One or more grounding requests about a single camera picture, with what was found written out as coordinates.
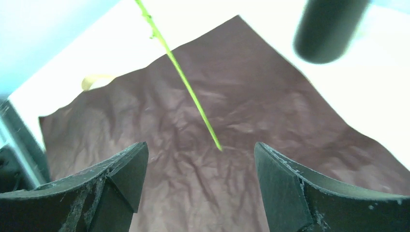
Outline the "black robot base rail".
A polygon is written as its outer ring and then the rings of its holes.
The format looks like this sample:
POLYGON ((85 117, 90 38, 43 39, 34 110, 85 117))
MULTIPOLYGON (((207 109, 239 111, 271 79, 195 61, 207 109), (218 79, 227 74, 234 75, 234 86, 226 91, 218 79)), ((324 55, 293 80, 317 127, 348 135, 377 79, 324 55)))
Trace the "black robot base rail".
POLYGON ((0 103, 0 192, 51 181, 45 152, 9 100, 0 103))

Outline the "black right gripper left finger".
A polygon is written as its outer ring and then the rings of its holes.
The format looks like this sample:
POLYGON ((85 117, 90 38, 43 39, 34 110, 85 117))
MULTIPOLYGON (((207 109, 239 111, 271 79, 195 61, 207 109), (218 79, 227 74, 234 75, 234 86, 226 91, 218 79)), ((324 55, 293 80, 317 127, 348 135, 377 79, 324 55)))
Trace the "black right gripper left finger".
POLYGON ((127 232, 138 212, 148 156, 147 144, 135 143, 71 176, 1 194, 1 231, 127 232))

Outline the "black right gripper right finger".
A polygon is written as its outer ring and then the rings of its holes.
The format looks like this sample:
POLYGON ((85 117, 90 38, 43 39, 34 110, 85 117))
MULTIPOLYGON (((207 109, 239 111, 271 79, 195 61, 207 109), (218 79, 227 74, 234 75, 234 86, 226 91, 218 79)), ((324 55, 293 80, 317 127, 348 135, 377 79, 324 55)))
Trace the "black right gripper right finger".
POLYGON ((265 143, 254 157, 272 232, 407 232, 410 198, 353 186, 289 159, 265 143))

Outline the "red paper bouquet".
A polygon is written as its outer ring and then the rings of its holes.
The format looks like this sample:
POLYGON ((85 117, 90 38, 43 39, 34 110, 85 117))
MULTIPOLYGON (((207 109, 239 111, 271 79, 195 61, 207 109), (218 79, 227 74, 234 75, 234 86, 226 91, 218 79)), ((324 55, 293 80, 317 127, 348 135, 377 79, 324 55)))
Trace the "red paper bouquet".
POLYGON ((222 151, 167 56, 40 118, 53 179, 147 143, 130 231, 270 232, 254 157, 258 142, 338 181, 410 197, 409 171, 350 127, 240 17, 173 53, 222 151))

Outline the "beige satin ribbon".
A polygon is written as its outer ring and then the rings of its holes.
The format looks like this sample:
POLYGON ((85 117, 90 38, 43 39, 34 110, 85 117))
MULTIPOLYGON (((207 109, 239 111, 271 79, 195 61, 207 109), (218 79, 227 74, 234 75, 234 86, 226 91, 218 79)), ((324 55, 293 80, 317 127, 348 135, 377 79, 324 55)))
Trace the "beige satin ribbon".
POLYGON ((111 83, 114 79, 116 79, 116 76, 108 74, 87 75, 81 82, 81 89, 83 91, 89 91, 92 89, 101 88, 111 83))

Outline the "brown small rose stem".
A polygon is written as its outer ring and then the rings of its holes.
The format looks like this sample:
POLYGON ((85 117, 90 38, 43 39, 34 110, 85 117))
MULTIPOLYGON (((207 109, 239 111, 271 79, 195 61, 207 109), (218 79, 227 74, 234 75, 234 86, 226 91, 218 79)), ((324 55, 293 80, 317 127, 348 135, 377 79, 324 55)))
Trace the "brown small rose stem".
POLYGON ((143 5, 141 0, 135 0, 135 3, 138 5, 138 7, 141 10, 141 14, 142 17, 145 19, 145 21, 149 24, 149 26, 152 29, 152 35, 150 36, 151 39, 156 38, 159 43, 163 46, 163 48, 165 49, 165 52, 168 56, 168 58, 170 59, 170 61, 172 62, 174 68, 176 69, 177 73, 179 74, 183 84, 185 85, 190 97, 192 98, 197 110, 199 111, 200 116, 203 119, 203 122, 205 123, 214 143, 215 146, 217 147, 217 149, 219 151, 222 151, 222 146, 214 132, 214 129, 211 126, 211 123, 209 122, 205 111, 203 109, 203 107, 200 104, 199 99, 197 98, 193 88, 191 87, 186 75, 184 74, 180 64, 178 63, 177 59, 175 58, 172 50, 170 49, 170 47, 168 46, 166 40, 164 39, 164 37, 162 36, 161 32, 159 31, 158 27, 156 26, 155 22, 153 21, 153 18, 151 16, 151 14, 147 11, 146 7, 143 5))

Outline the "black cylindrical vase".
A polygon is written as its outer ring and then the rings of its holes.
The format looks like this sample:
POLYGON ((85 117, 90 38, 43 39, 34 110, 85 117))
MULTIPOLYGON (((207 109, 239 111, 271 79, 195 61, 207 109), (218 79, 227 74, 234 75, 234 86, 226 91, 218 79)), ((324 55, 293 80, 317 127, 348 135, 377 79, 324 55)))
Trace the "black cylindrical vase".
POLYGON ((295 33, 295 53, 313 64, 340 58, 369 4, 369 0, 309 0, 295 33))

